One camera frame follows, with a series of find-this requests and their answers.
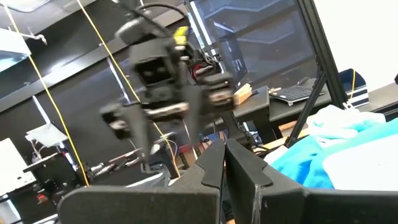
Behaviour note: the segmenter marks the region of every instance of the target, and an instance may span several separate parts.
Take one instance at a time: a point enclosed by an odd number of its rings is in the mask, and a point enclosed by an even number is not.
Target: ceiling light
[[[32,12],[43,6],[50,0],[0,0],[0,4],[6,4],[10,9],[19,12]]]

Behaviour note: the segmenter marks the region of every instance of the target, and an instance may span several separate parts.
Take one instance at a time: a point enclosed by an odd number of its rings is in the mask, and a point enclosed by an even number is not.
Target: black metal bracket
[[[326,83],[326,78],[327,77],[326,77],[325,72],[320,67],[318,67],[317,79],[315,80],[314,85],[312,87],[313,90],[311,92],[311,95],[308,98],[303,111],[298,116],[297,123],[294,126],[292,133],[290,134],[289,137],[287,137],[287,139],[285,141],[284,145],[287,148],[293,146],[297,142],[297,140],[299,138],[299,134],[300,134],[301,130],[303,129],[308,116],[310,116],[311,109],[314,107],[315,102],[317,102],[319,94],[321,93],[322,88]]]
[[[335,60],[326,39],[315,3],[313,0],[297,0],[307,33],[311,40],[317,63],[321,66],[327,77],[327,86],[332,103],[343,109],[343,103],[347,102],[347,95],[340,82]]]
[[[221,114],[224,124],[228,128],[228,139],[236,140],[240,145],[246,149],[252,150],[255,146],[254,139],[251,134],[243,129],[232,111],[226,111]]]

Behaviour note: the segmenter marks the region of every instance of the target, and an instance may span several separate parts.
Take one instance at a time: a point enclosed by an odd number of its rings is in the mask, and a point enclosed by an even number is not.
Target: blue cloth
[[[292,146],[271,166],[305,187],[334,189],[328,174],[323,169],[323,161],[328,156],[393,134],[398,134],[398,118],[366,129],[346,142],[327,148],[322,148],[314,137],[307,136]]]

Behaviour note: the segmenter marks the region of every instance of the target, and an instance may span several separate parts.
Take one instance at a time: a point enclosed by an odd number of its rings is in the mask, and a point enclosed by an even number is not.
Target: wire
[[[263,150],[266,150],[266,151],[269,150],[268,148],[266,148],[266,147],[264,147],[264,146],[260,146],[260,145],[258,145],[258,144],[255,144],[255,146],[256,146],[257,148],[260,148],[260,149],[263,149]]]
[[[30,144],[31,144],[32,147],[33,147],[33,152],[32,152],[32,154],[35,154],[39,159],[41,159],[42,156],[41,156],[40,153],[36,150],[36,147],[35,147],[35,145],[33,145],[33,142],[32,142],[32,141],[29,141],[29,142],[30,142]]]
[[[41,151],[42,149],[44,149],[44,148],[45,148],[45,146],[42,146],[42,147],[39,149],[38,153],[40,154],[40,151]]]
[[[134,149],[136,150],[137,149],[137,147],[136,147],[136,145],[133,143],[133,141],[131,140],[131,139],[129,139],[129,142],[132,144],[132,146],[134,147]]]
[[[216,120],[213,120],[213,131],[214,135],[216,135]]]
[[[178,7],[172,6],[170,4],[164,4],[164,3],[159,3],[159,2],[147,3],[147,4],[143,4],[139,7],[137,7],[136,10],[143,10],[143,9],[148,9],[151,7],[165,7],[165,8],[172,9],[172,10],[178,12],[183,17],[183,19],[187,22],[188,26],[191,27],[191,23],[189,21],[188,16],[181,9],[179,9]]]
[[[3,3],[2,5],[4,6],[4,8],[5,8],[5,10],[6,10],[6,13],[7,13],[7,15],[8,15],[8,18],[9,18],[10,21],[11,21],[11,24],[14,26],[16,32],[20,35],[21,33],[19,32],[18,26],[17,26],[17,24],[15,23],[15,20],[14,20],[14,18],[12,17],[11,12],[9,11],[7,4]],[[73,152],[75,153],[75,156],[76,156],[76,159],[77,159],[77,161],[78,161],[78,163],[79,163],[79,166],[81,167],[81,173],[83,174],[83,178],[84,178],[84,180],[85,180],[85,182],[86,182],[86,185],[87,185],[87,186],[90,186],[90,184],[88,183],[88,179],[87,179],[87,176],[86,176],[86,172],[85,172],[85,170],[84,170],[84,168],[83,168],[83,164],[81,163],[81,160],[80,160],[80,158],[79,158],[79,154],[77,153],[75,144],[73,143],[72,138],[70,137],[70,134],[69,134],[67,125],[65,124],[65,122],[64,122],[64,120],[63,120],[63,117],[62,117],[62,115],[61,115],[61,112],[60,112],[60,110],[58,109],[58,106],[57,106],[57,104],[55,103],[54,99],[52,98],[52,95],[51,95],[49,89],[47,88],[47,85],[45,84],[44,79],[43,79],[42,75],[40,74],[39,69],[38,69],[37,66],[36,66],[36,63],[33,61],[32,56],[31,56],[31,55],[28,55],[28,57],[29,57],[29,60],[30,60],[30,62],[31,62],[31,64],[32,64],[33,68],[34,68],[35,71],[36,71],[37,76],[38,76],[39,79],[40,79],[40,82],[42,83],[42,85],[43,85],[43,87],[44,87],[44,89],[45,89],[45,92],[46,92],[47,95],[49,96],[50,101],[51,101],[51,103],[53,104],[53,106],[54,106],[54,108],[55,108],[55,111],[56,111],[57,114],[58,114],[58,117],[60,118],[60,121],[61,121],[61,123],[62,123],[62,126],[63,126],[63,128],[64,128],[64,130],[65,130],[65,133],[66,133],[67,136],[68,136],[70,145],[71,145],[71,147],[72,147],[72,149],[73,149]]]
[[[175,141],[170,140],[170,139],[169,139],[168,141],[171,142],[171,143],[173,143],[174,146],[175,146],[174,154],[172,154],[173,158],[175,158],[175,156],[177,155],[177,151],[178,151],[177,143],[175,143]]]
[[[182,120],[182,122],[184,123],[185,132],[187,132],[188,139],[191,142],[191,138],[189,136],[187,124],[186,124],[185,120]],[[195,157],[195,160],[197,160],[198,159],[198,154],[197,154],[196,150],[193,147],[192,147],[192,151],[193,151],[193,156]]]
[[[352,89],[351,89],[351,97],[349,98],[350,100],[351,100],[351,99],[353,98],[353,96],[354,96],[355,74],[356,74],[355,69],[353,69],[353,87],[352,87]]]
[[[86,12],[86,9],[83,7],[83,5],[81,4],[80,0],[77,0],[77,3],[79,4],[81,10],[83,11],[84,15],[87,17],[88,21],[90,22],[91,26],[93,27],[94,31],[96,32],[98,38],[100,39],[102,46],[104,46],[105,50],[107,51],[107,53],[109,54],[109,57],[112,59],[112,62],[114,63],[114,65],[116,66],[116,68],[119,70],[120,74],[122,75],[124,81],[126,81],[127,85],[129,86],[130,90],[132,91],[132,94],[136,97],[138,102],[141,102],[141,100],[139,99],[137,93],[134,91],[134,89],[132,88],[130,81],[127,79],[127,76],[124,74],[124,72],[122,71],[122,69],[120,68],[119,64],[116,62],[116,60],[114,59],[111,51],[109,50],[108,46],[106,45],[104,39],[102,38],[100,32],[98,31],[97,27],[95,26],[94,22],[91,20],[91,17],[88,15],[88,13]],[[163,137],[167,143],[167,146],[170,149],[170,152],[173,154],[172,151],[172,147],[169,143],[169,141],[167,140],[167,138],[164,136],[163,132],[160,130],[160,128],[158,127],[158,125],[156,123],[154,123],[155,129],[159,132],[160,137]],[[175,167],[175,170],[177,171],[178,176],[180,177],[180,171],[177,168],[177,165],[175,163],[175,158],[173,158],[173,165]]]
[[[80,5],[80,7],[83,9],[83,6],[81,5],[80,0],[77,0],[78,4]],[[150,19],[149,17],[147,17],[145,14],[139,12],[138,10],[135,9],[130,9],[130,7],[128,7],[127,5],[125,5],[123,2],[120,1],[113,1],[115,3],[117,3],[118,6],[120,6],[122,9],[132,12],[133,14],[135,14],[137,17],[142,17],[144,18],[147,22],[151,23],[153,26],[155,26],[156,28],[158,28],[159,30],[161,30],[167,37],[172,37],[173,34],[171,33],[171,31],[169,31],[168,29],[162,27],[161,25],[159,25],[157,22],[153,21],[152,19]]]

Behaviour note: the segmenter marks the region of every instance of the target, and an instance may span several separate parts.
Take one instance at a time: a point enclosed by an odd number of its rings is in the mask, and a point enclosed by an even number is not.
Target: wooden block
[[[283,124],[283,125],[279,126],[279,130],[280,131],[286,131],[286,130],[288,130],[290,128],[293,128],[296,125],[296,123],[297,123],[297,121],[292,121],[290,123]]]
[[[242,86],[240,89],[238,89],[235,93],[234,93],[234,97],[235,97],[235,102],[240,105],[241,103],[243,103],[245,100],[247,100],[251,95],[252,88],[250,86],[250,84],[245,84],[244,86]]]

